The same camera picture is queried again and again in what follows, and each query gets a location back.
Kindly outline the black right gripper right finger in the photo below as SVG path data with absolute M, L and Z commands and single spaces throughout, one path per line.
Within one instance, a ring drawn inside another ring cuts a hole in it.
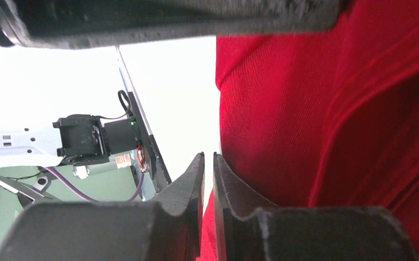
M 219 260 L 418 260 L 407 232 L 381 207 L 282 208 L 213 159 Z

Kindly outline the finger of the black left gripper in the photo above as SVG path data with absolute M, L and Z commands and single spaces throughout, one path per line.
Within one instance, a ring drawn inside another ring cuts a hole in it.
M 0 46 L 87 49 L 206 35 L 330 30 L 338 0 L 0 1 Z

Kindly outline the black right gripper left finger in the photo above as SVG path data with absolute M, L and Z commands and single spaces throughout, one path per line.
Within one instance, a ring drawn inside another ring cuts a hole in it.
M 205 156 L 139 202 L 44 202 L 26 208 L 0 260 L 195 260 L 200 255 Z

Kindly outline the red satin napkin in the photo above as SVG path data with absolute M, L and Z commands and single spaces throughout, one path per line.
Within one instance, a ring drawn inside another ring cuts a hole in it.
M 350 1 L 329 32 L 219 36 L 222 155 L 283 207 L 383 206 L 419 255 L 419 1 Z

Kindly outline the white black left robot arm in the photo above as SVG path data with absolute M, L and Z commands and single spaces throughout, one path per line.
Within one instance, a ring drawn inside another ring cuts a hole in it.
M 0 1 L 0 46 L 87 49 L 205 35 L 330 30 L 342 1 Z M 0 131 L 0 167 L 107 158 L 99 118 Z

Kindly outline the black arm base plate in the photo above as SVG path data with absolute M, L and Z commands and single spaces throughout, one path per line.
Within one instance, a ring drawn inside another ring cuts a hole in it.
M 171 178 L 162 158 L 156 139 L 152 134 L 140 100 L 132 91 L 118 91 L 120 103 L 135 127 L 136 140 L 141 147 L 142 168 L 146 170 L 157 195 L 169 184 Z

